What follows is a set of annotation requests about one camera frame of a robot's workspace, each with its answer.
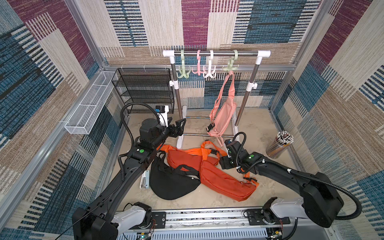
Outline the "black waist bag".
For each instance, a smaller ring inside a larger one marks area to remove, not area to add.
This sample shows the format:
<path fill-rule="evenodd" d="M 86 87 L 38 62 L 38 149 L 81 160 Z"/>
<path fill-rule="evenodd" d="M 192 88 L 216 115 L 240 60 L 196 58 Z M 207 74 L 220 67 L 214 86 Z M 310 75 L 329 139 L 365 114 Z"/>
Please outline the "black waist bag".
<path fill-rule="evenodd" d="M 160 151 L 152 162 L 150 188 L 163 200 L 176 200 L 193 192 L 200 184 L 200 174 L 187 165 L 172 168 L 165 163 L 166 152 Z"/>

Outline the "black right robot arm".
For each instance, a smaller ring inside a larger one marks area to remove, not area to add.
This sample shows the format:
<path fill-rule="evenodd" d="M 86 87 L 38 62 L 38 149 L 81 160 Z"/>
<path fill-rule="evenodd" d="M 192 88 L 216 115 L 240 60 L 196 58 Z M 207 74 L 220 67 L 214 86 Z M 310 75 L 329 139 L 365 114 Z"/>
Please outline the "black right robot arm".
<path fill-rule="evenodd" d="M 241 174 L 253 173 L 274 180 L 299 194 L 294 200 L 270 198 L 261 210 L 266 224 L 278 219 L 309 219 L 323 228 L 329 228 L 335 220 L 346 221 L 360 216 L 363 207 L 351 192 L 331 182 L 327 175 L 315 175 L 297 171 L 270 160 L 263 154 L 248 153 L 244 143 L 236 138 L 224 141 L 228 156 L 222 157 L 221 166 L 235 168 Z"/>

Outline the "pink waist bag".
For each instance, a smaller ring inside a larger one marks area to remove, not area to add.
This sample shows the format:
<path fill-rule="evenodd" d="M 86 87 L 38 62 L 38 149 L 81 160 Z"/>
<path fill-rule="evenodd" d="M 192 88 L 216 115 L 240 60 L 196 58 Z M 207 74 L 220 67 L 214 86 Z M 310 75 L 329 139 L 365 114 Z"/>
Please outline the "pink waist bag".
<path fill-rule="evenodd" d="M 230 79 L 232 79 L 232 81 L 229 87 L 227 100 L 219 110 L 225 85 Z M 229 71 L 220 89 L 218 98 L 215 101 L 214 108 L 210 112 L 209 117 L 211 123 L 206 128 L 209 136 L 215 137 L 221 147 L 224 145 L 223 134 L 229 126 L 231 118 L 237 108 L 237 104 L 234 102 L 235 92 L 235 73 L 234 71 Z"/>

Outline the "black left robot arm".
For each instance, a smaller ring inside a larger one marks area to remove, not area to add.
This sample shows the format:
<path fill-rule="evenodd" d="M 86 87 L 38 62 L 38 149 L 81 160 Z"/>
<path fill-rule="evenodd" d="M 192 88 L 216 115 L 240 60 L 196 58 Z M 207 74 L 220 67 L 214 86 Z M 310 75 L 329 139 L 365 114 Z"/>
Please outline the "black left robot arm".
<path fill-rule="evenodd" d="M 158 151 L 168 137 L 182 136 L 186 119 L 176 121 L 158 115 L 149 105 L 144 104 L 154 115 L 140 127 L 140 135 L 131 139 L 131 149 L 118 156 L 120 172 L 88 205 L 78 208 L 73 216 L 73 233 L 76 240 L 115 240 L 132 227 L 146 229 L 153 224 L 152 209 L 143 203 L 135 203 L 128 210 L 116 213 L 122 200 L 135 181 L 158 157 Z"/>

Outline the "orange waist bag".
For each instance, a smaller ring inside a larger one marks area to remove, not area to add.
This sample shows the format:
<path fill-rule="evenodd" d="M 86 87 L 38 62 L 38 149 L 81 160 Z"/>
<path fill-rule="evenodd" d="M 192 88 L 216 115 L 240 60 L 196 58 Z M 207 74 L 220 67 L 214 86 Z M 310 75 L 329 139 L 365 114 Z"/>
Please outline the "orange waist bag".
<path fill-rule="evenodd" d="M 208 161 L 201 163 L 200 180 L 211 190 L 238 202 L 247 200 L 259 186 L 257 182 L 241 182 Z"/>
<path fill-rule="evenodd" d="M 202 161 L 207 161 L 216 166 L 221 157 L 227 156 L 227 152 L 214 145 L 211 141 L 205 141 L 199 148 L 180 150 L 171 145 L 160 148 L 168 154 L 168 165 L 176 169 L 180 165 L 186 165 L 197 171 L 200 170 Z"/>

